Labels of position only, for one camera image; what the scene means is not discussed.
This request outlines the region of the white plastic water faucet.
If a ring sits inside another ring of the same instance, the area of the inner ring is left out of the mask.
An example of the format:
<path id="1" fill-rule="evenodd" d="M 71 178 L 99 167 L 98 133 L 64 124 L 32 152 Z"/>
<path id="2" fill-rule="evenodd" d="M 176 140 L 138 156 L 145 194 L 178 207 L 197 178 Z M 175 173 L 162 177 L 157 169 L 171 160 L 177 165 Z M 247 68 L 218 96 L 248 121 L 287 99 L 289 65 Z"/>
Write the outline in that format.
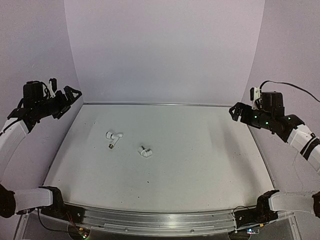
<path id="1" fill-rule="evenodd" d="M 123 133 L 113 133 L 111 131 L 107 131 L 105 137 L 107 140 L 110 140 L 108 148 L 112 150 L 119 141 L 119 139 L 123 137 Z"/>

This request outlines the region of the white elbow pipe fitting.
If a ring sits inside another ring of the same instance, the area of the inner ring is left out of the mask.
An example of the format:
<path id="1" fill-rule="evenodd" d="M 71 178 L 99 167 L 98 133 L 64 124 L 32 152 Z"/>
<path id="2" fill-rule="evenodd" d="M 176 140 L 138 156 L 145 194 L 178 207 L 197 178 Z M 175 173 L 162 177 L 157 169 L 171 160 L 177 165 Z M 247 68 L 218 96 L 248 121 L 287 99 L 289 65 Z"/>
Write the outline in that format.
<path id="1" fill-rule="evenodd" d="M 151 148 L 146 148 L 143 145 L 139 146 L 137 152 L 144 158 L 149 158 L 153 155 Z"/>

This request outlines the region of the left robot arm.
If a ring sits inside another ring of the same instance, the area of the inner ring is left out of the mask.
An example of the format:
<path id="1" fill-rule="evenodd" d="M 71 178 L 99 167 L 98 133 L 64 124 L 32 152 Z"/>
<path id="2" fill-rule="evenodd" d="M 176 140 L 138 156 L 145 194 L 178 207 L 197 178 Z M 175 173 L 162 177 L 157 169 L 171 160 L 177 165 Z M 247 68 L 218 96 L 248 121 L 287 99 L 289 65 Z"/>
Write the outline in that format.
<path id="1" fill-rule="evenodd" d="M 28 81 L 23 86 L 23 97 L 8 115 L 0 131 L 0 173 L 3 175 L 20 143 L 31 133 L 41 119 L 53 117 L 59 120 L 82 96 L 82 92 L 70 86 L 57 88 L 57 79 L 48 84 L 39 80 Z M 0 215 L 10 218 L 39 209 L 64 218 L 68 208 L 57 187 L 41 186 L 29 190 L 8 190 L 0 187 Z"/>

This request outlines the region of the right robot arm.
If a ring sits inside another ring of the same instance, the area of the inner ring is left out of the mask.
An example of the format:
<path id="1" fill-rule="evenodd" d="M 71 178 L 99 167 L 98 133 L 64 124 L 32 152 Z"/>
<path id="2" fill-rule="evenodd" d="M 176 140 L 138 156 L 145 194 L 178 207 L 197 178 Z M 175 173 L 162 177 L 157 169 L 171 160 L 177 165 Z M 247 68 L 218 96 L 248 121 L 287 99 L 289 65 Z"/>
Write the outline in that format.
<path id="1" fill-rule="evenodd" d="M 229 109 L 234 121 L 256 129 L 265 129 L 277 135 L 284 143 L 297 150 L 307 163 L 320 171 L 320 139 L 296 115 L 286 115 L 280 92 L 250 90 L 251 105 L 237 102 Z M 236 227 L 270 223 L 278 219 L 279 211 L 305 212 L 320 216 L 319 192 L 280 192 L 270 190 L 257 198 L 254 208 L 245 207 L 233 216 Z"/>

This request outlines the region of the right circuit board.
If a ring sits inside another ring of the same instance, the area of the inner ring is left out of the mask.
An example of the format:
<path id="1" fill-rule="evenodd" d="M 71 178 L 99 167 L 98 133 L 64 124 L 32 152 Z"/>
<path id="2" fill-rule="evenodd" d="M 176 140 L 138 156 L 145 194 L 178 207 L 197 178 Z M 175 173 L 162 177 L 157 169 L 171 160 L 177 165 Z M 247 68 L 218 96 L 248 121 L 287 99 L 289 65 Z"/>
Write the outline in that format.
<path id="1" fill-rule="evenodd" d="M 248 228 L 246 230 L 246 234 L 247 235 L 258 235 L 260 233 L 260 229 L 259 228 Z"/>

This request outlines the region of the circuit board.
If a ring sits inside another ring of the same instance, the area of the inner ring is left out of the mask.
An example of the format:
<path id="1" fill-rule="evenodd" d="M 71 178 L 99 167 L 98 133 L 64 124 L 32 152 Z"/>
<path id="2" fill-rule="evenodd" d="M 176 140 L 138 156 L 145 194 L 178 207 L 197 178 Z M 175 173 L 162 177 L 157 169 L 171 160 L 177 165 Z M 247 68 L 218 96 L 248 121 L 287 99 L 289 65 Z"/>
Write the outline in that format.
<path id="1" fill-rule="evenodd" d="M 72 240 L 88 240 L 90 238 L 91 230 L 79 226 L 68 225 L 68 236 Z"/>
<path id="2" fill-rule="evenodd" d="M 246 234 L 247 235 L 258 235 L 260 233 L 260 229 L 259 228 L 248 228 L 246 230 Z"/>

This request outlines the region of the left circuit board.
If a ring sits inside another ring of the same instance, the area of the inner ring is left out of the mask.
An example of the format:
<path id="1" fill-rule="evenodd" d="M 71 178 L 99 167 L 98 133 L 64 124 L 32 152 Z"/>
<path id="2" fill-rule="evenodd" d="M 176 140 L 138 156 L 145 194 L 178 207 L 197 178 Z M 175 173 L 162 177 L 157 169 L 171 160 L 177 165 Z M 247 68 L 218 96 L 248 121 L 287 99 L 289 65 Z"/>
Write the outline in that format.
<path id="1" fill-rule="evenodd" d="M 91 230 L 79 226 L 68 225 L 68 236 L 72 240 L 88 240 L 90 238 Z"/>

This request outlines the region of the aluminium front rail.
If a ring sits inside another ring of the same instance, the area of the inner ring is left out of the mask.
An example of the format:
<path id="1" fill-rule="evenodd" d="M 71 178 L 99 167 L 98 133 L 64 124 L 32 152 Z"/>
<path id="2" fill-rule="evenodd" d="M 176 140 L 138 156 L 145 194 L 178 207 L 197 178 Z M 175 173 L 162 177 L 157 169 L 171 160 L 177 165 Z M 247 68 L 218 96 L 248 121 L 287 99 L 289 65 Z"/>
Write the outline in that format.
<path id="1" fill-rule="evenodd" d="M 135 212 L 65 204 L 60 210 L 41 207 L 40 216 L 66 222 L 72 227 L 147 237 L 204 236 L 271 225 L 292 217 L 290 211 L 256 216 L 251 207 L 236 210 L 178 213 Z"/>

